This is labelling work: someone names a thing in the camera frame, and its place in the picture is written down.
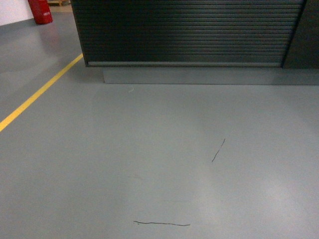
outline yellow floor line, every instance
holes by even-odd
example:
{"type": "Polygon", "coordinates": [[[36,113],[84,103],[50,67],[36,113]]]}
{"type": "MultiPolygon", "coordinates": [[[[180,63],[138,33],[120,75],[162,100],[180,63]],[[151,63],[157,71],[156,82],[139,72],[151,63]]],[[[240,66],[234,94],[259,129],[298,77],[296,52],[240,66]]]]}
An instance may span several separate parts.
{"type": "Polygon", "coordinates": [[[15,111],[13,111],[7,118],[0,123],[0,132],[7,127],[12,121],[14,121],[23,111],[25,111],[33,102],[36,101],[47,89],[49,89],[61,76],[64,75],[72,66],[83,58],[83,54],[79,55],[73,61],[71,61],[66,67],[64,67],[58,74],[56,74],[51,80],[45,83],[37,92],[35,92],[29,99],[27,99],[22,105],[20,105],[15,111]]]}

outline floor mark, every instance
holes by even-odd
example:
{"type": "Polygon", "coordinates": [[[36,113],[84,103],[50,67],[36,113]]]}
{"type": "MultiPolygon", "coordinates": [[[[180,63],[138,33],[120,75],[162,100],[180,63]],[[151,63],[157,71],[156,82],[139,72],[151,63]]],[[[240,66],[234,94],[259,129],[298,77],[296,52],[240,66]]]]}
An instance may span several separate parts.
{"type": "MultiPolygon", "coordinates": [[[[221,144],[221,146],[219,147],[219,150],[221,149],[221,147],[223,146],[224,142],[226,139],[224,139],[223,143],[221,144]]],[[[213,158],[212,162],[215,160],[217,154],[219,153],[219,150],[217,151],[217,153],[215,154],[215,157],[213,158]]]]}
{"type": "Polygon", "coordinates": [[[180,226],[180,227],[190,226],[190,224],[181,225],[181,224],[174,224],[174,223],[142,223],[142,222],[138,222],[138,221],[134,221],[134,223],[137,223],[137,224],[163,224],[163,225],[173,225],[173,226],[180,226]]]}

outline fire extinguisher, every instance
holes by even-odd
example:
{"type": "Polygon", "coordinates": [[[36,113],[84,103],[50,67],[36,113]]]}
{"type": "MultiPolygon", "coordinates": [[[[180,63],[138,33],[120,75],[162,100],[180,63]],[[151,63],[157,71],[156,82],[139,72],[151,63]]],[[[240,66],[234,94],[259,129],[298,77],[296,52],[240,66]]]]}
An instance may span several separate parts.
{"type": "Polygon", "coordinates": [[[36,24],[53,21],[47,0],[28,0],[36,24]]]}

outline gray floor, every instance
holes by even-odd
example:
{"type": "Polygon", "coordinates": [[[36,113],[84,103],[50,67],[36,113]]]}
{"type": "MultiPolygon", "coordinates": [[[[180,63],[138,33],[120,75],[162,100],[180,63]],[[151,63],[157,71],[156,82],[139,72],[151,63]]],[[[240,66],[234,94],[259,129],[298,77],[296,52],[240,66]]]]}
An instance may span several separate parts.
{"type": "MultiPolygon", "coordinates": [[[[81,53],[53,17],[0,35],[1,119],[81,53]]],[[[318,119],[318,86],[108,85],[81,60],[0,133],[1,239],[319,238],[318,119]]]]}

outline black roller shutter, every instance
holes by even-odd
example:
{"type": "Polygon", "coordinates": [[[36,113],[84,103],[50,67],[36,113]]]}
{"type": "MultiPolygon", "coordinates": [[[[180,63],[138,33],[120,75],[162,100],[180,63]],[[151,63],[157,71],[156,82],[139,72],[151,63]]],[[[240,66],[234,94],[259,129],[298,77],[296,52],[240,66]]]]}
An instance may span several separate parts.
{"type": "Polygon", "coordinates": [[[73,0],[87,65],[280,66],[303,0],[73,0]]]}

